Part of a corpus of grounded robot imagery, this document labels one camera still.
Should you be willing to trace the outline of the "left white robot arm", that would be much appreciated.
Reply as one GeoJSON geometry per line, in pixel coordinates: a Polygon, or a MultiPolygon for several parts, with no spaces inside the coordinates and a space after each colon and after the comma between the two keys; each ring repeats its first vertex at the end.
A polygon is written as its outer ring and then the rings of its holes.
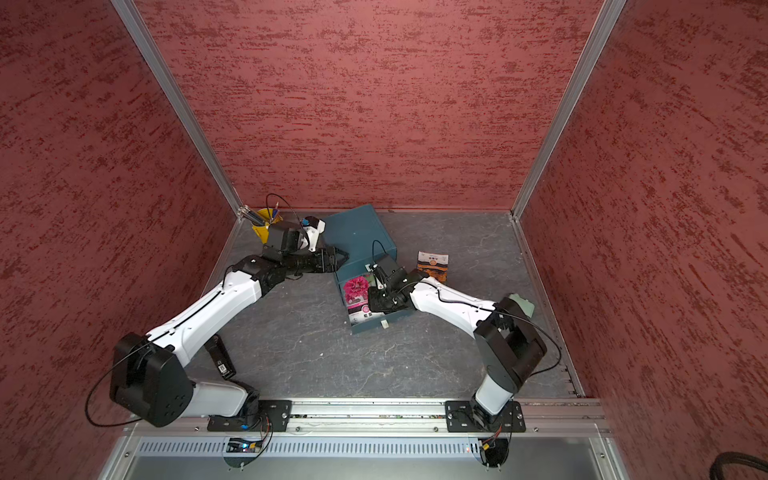
{"type": "Polygon", "coordinates": [[[144,335],[129,333],[114,348],[105,373],[110,400],[136,421],[165,427],[180,418],[206,417],[219,431],[253,431],[267,425],[258,392],[239,382],[192,380],[185,368],[197,352],[236,317],[288,278],[335,273],[348,260],[333,246],[279,260],[250,255],[231,265],[223,280],[173,319],[144,335]]]}

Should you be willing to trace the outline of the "teal drawer cabinet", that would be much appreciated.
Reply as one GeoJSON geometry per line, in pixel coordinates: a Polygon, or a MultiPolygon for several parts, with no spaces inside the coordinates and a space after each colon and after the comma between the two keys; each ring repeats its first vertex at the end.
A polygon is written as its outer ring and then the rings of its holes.
{"type": "Polygon", "coordinates": [[[372,263],[373,257],[380,258],[386,253],[397,259],[396,244],[372,205],[332,214],[324,222],[325,243],[349,255],[335,274],[341,292],[344,292],[344,284],[348,280],[368,272],[367,266],[372,263]]]}

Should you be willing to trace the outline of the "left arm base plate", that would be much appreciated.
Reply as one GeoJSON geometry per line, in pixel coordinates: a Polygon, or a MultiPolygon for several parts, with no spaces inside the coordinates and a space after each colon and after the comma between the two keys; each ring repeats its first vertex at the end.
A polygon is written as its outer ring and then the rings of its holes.
{"type": "Polygon", "coordinates": [[[246,405],[233,417],[210,416],[209,432],[245,434],[250,432],[282,433],[287,430],[293,402],[290,400],[258,400],[246,405]]]}

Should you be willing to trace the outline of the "teal drawer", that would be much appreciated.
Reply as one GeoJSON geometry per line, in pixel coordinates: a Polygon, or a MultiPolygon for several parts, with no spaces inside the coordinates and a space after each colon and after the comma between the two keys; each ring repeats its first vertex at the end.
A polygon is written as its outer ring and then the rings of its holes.
{"type": "MultiPolygon", "coordinates": [[[[339,284],[340,294],[341,294],[341,298],[343,300],[343,303],[344,303],[344,299],[343,299],[342,288],[343,288],[343,285],[344,285],[344,283],[346,281],[347,280],[345,280],[345,281],[343,281],[343,282],[341,282],[339,284]]],[[[409,312],[405,311],[405,310],[394,312],[394,313],[390,313],[390,314],[383,314],[383,313],[374,312],[374,317],[371,320],[369,320],[369,321],[366,321],[366,322],[363,322],[363,323],[357,324],[357,325],[351,325],[349,323],[349,320],[347,321],[347,323],[349,324],[349,327],[350,327],[350,330],[351,330],[352,334],[361,334],[361,333],[364,333],[366,331],[375,330],[375,329],[387,329],[392,324],[396,324],[396,323],[402,321],[408,315],[409,315],[409,312]]]]}

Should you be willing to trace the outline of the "pink flower seed bag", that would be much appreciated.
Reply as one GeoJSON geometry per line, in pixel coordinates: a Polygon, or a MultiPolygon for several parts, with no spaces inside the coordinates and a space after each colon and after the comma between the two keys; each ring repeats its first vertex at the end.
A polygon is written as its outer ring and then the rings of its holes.
{"type": "Polygon", "coordinates": [[[343,299],[351,325],[361,324],[374,317],[369,305],[369,288],[375,285],[372,273],[347,280],[342,288],[343,299]]]}

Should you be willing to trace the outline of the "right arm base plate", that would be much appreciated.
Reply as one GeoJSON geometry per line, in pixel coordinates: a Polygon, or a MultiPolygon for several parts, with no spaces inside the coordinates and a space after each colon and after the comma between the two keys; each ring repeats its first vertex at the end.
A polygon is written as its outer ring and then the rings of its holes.
{"type": "Polygon", "coordinates": [[[519,402],[510,400],[495,415],[487,414],[474,401],[453,400],[444,404],[447,429],[451,433],[523,433],[526,424],[519,402]]]}

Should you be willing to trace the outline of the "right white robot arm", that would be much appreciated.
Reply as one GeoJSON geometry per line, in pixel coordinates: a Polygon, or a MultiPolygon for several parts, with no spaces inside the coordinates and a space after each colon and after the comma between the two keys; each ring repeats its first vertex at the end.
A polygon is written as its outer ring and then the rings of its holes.
{"type": "Polygon", "coordinates": [[[536,326],[513,295],[493,302],[450,288],[424,272],[377,278],[368,304],[378,313],[414,310],[435,316],[473,338],[485,376],[470,400],[478,423],[498,417],[556,342],[536,326]]]}

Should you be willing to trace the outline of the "orange flower seed bag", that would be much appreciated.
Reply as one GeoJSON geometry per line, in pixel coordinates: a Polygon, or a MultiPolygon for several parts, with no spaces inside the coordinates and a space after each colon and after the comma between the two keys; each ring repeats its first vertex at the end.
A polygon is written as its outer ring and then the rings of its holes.
{"type": "Polygon", "coordinates": [[[447,281],[448,265],[448,254],[437,254],[424,251],[418,252],[417,270],[429,275],[441,283],[447,281]]]}

